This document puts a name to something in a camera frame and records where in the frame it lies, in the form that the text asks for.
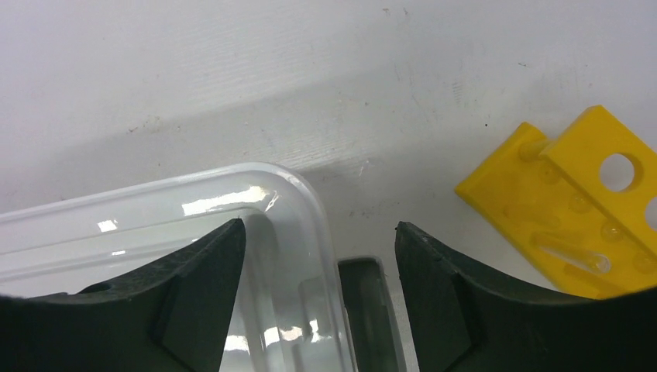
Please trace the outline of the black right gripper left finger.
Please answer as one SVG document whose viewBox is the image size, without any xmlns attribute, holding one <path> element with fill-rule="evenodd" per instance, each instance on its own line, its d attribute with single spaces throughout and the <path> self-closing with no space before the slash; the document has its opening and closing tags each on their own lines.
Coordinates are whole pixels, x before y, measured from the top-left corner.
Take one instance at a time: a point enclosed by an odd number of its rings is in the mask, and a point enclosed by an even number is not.
<svg viewBox="0 0 657 372">
<path fill-rule="evenodd" d="M 231 219 L 76 294 L 1 298 L 3 371 L 217 371 L 246 254 Z"/>
</svg>

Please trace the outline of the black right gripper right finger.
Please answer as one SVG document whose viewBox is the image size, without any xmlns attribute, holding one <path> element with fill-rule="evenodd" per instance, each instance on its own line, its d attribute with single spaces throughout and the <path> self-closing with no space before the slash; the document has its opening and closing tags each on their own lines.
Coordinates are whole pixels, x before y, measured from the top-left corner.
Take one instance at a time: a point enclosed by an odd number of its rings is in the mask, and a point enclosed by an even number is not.
<svg viewBox="0 0 657 372">
<path fill-rule="evenodd" d="M 422 371 L 654 371 L 656 291 L 592 300 L 522 281 L 400 222 L 395 255 Z"/>
</svg>

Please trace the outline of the beige plastic tub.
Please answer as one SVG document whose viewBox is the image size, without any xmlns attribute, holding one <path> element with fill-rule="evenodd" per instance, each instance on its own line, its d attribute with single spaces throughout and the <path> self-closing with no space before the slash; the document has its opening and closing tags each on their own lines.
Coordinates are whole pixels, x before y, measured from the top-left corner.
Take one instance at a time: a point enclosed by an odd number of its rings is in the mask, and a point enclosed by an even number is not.
<svg viewBox="0 0 657 372">
<path fill-rule="evenodd" d="M 359 371 L 406 371 L 393 303 L 380 261 L 356 257 L 338 263 L 342 296 Z"/>
</svg>

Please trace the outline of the white plastic tub lid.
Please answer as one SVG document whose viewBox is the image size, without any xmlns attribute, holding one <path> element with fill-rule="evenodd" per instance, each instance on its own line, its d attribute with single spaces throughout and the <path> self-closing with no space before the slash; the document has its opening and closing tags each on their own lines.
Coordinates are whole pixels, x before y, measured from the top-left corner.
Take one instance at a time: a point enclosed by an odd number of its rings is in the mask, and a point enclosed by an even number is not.
<svg viewBox="0 0 657 372">
<path fill-rule="evenodd" d="M 76 294 L 231 219 L 246 254 L 217 371 L 353 371 L 322 205 L 272 164 L 237 164 L 1 217 L 1 298 Z"/>
</svg>

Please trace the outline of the small frosted test tube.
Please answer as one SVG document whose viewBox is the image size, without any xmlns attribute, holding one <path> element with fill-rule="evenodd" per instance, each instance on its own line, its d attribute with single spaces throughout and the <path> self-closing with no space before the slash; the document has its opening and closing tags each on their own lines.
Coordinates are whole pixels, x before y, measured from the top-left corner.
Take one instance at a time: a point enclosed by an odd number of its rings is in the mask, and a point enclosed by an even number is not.
<svg viewBox="0 0 657 372">
<path fill-rule="evenodd" d="M 611 271 L 611 260 L 606 255 L 578 245 L 566 237 L 535 232 L 531 242 L 540 250 L 592 274 L 607 274 Z"/>
</svg>

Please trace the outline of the yellow test tube rack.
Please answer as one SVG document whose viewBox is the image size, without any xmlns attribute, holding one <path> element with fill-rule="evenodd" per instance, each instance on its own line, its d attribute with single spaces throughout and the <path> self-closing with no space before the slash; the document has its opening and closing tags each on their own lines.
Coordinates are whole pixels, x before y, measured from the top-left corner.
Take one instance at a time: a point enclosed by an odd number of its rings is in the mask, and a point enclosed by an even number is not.
<svg viewBox="0 0 657 372">
<path fill-rule="evenodd" d="M 612 298 L 656 285 L 656 155 L 605 107 L 584 110 L 554 139 L 524 122 L 455 189 L 553 285 Z M 531 242 L 552 233 L 606 255 L 592 274 Z"/>
</svg>

